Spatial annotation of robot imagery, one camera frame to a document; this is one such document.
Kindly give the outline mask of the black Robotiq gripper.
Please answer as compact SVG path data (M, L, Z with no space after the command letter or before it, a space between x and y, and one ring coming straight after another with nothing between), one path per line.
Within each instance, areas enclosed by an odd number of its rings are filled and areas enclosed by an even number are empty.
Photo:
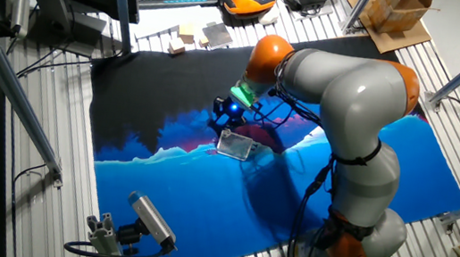
M241 108L235 100L227 97L225 100L222 97L216 97L213 101L213 114L215 121L226 115L228 119L222 124L221 132L234 132L239 127L245 125L247 120L244 118L245 109Z

